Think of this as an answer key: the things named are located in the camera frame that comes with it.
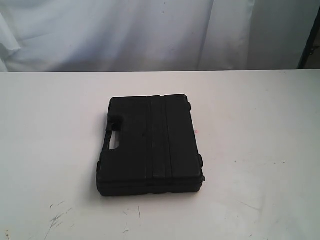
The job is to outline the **black plastic carrying case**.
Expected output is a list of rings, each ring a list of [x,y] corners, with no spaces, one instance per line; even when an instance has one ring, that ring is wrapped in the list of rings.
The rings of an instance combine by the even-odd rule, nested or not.
[[[110,99],[96,168],[102,196],[196,193],[203,165],[185,94]]]

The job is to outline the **white backdrop cloth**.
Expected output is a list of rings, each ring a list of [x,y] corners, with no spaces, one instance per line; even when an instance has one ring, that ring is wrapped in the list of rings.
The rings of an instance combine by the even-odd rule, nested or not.
[[[3,0],[2,72],[295,69],[317,0]]]

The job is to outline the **black stand pole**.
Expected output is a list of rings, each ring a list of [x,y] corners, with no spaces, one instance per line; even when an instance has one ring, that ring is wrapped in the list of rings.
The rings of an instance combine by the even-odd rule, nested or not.
[[[319,48],[318,46],[314,46],[314,42],[316,40],[319,30],[320,30],[320,11],[318,11],[316,15],[308,40],[302,52],[302,55],[298,64],[298,68],[297,68],[298,70],[303,70],[305,68],[309,57],[313,55],[316,49]]]

